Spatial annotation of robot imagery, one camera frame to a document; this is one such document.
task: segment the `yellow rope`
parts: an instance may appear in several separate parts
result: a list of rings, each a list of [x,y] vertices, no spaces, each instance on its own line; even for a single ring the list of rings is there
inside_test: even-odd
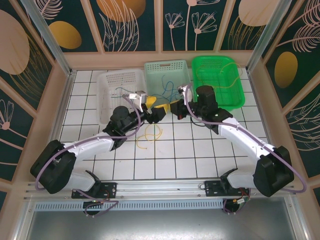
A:
[[[159,129],[159,133],[158,133],[158,134],[147,134],[147,130],[148,130],[148,128],[149,128],[151,125],[155,125],[155,126]],[[135,140],[136,140],[136,146],[137,146],[138,148],[140,148],[140,149],[147,149],[147,147],[141,147],[141,146],[139,146],[139,144],[138,144],[139,139],[142,138],[142,137],[145,137],[145,139],[146,139],[147,141],[153,142],[153,141],[155,141],[155,140],[158,140],[158,139],[161,137],[162,133],[163,133],[163,130],[160,129],[160,127],[159,127],[157,124],[150,124],[150,125],[148,125],[148,126],[145,128],[145,130],[144,130],[144,135],[141,135],[141,136],[139,136],[138,138],[135,139]],[[147,136],[153,136],[154,139],[148,139]]]
[[[228,64],[224,65],[223,68],[221,68],[220,74],[221,74],[221,72],[223,71],[223,69],[224,69],[226,66],[229,66],[230,64],[235,64],[235,65],[237,65],[237,66],[241,69],[241,74],[240,74],[240,75],[242,75],[242,74],[244,73],[244,71],[242,70],[241,66],[240,66],[238,63],[236,63],[236,62],[229,62]],[[198,78],[198,80],[202,81],[202,85],[205,85],[204,80],[203,80],[203,79],[200,79],[200,77],[199,77],[199,69],[202,68],[202,67],[204,67],[204,65],[201,65],[201,66],[196,70],[195,75],[196,75],[196,77]],[[235,83],[237,82],[238,79],[240,79],[240,76],[237,76],[237,77],[235,78],[235,80],[233,81],[233,83],[232,83],[230,86],[212,86],[212,85],[210,85],[210,86],[213,87],[213,88],[216,88],[216,89],[229,89],[229,88],[231,88],[233,85],[235,85]]]

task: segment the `black mounting bracket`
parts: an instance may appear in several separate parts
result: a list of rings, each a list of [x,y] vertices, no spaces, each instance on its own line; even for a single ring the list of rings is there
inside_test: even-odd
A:
[[[221,186],[220,180],[205,181],[204,182],[205,195],[207,197],[229,197],[229,196],[242,196],[242,192],[239,188],[230,187],[226,192]],[[249,195],[249,189],[242,189],[247,195]]]
[[[84,193],[90,196],[90,193],[88,191],[85,191]],[[95,199],[106,199],[106,198],[114,199],[116,198],[116,194],[117,194],[116,182],[101,182],[99,191],[96,193],[95,196],[92,196],[92,197]],[[76,190],[73,190],[71,194],[71,198],[85,199],[86,197],[84,197],[82,194],[80,194]]]

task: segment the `white plastic basket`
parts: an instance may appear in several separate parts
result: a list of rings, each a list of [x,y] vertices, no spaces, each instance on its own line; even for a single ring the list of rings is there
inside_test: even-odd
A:
[[[97,79],[97,120],[100,125],[107,125],[114,109],[130,104],[123,99],[123,94],[136,91],[147,92],[144,72],[141,69],[126,69],[102,73]]]

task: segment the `green plastic basket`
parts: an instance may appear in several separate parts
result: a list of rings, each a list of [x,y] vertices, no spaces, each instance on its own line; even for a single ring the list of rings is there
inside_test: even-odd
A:
[[[198,56],[192,61],[192,74],[194,90],[202,85],[213,86],[219,108],[231,111],[245,104],[238,67],[232,58]],[[197,93],[194,91],[195,101],[197,98]]]

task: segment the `plastic basket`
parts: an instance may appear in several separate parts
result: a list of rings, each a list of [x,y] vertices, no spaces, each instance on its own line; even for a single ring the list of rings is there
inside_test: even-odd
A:
[[[156,96],[154,106],[181,99],[177,87],[190,83],[185,60],[147,62],[144,64],[149,96]]]
[[[141,69],[126,69],[102,73],[97,78],[97,120],[106,125],[114,109],[118,106],[132,107],[122,97],[123,94],[145,91],[146,81]]]
[[[213,86],[218,106],[228,111],[245,104],[238,67],[231,63],[235,61],[227,56],[198,56],[192,61],[194,89],[202,85]]]

